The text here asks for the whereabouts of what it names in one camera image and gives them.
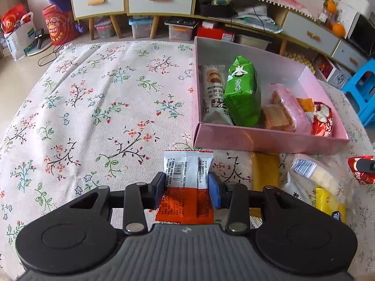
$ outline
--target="blue stool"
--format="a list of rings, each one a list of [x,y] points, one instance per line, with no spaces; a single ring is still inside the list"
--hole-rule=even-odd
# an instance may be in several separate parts
[[[375,59],[370,59],[361,67],[341,88],[341,91],[345,95],[349,93],[355,100],[358,105],[357,114],[364,124],[375,110],[375,96],[372,96],[375,93]]]

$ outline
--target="yellow snack package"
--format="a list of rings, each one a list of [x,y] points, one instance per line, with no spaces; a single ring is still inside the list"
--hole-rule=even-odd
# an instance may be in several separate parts
[[[267,185],[280,188],[278,154],[252,152],[251,160],[253,190],[262,191]],[[260,218],[260,208],[250,208],[250,215]]]
[[[346,223],[346,206],[335,199],[327,190],[316,186],[315,207],[331,217]]]

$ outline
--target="cardboard box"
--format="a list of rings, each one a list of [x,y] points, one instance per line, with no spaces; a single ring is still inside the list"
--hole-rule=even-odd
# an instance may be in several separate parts
[[[193,102],[194,146],[211,149],[259,151],[276,153],[306,153],[333,155],[349,141],[344,125],[327,94],[316,77],[301,63],[264,50],[208,38],[195,38],[196,66],[195,83],[197,92]],[[223,64],[226,69],[234,57],[244,56],[258,72],[261,85],[262,106],[269,104],[271,83],[282,83],[298,98],[312,98],[332,109],[333,136],[322,137],[273,131],[241,126],[225,126],[202,122],[202,87],[198,77],[199,65]]]

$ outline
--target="blue gripper pad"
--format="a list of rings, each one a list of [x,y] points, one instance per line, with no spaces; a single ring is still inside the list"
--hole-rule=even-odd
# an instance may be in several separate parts
[[[211,204],[215,209],[222,209],[221,207],[221,186],[224,185],[218,176],[213,173],[209,172],[209,194],[211,199]]]

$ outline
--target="orange chip packet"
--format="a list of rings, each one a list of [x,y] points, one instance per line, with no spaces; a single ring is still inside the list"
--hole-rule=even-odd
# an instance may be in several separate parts
[[[311,98],[308,98],[308,99],[297,98],[297,101],[300,104],[300,106],[301,106],[301,108],[303,109],[304,112],[314,112],[315,111],[314,102],[312,101]]]
[[[208,172],[213,152],[165,151],[167,192],[155,220],[180,224],[213,224]]]

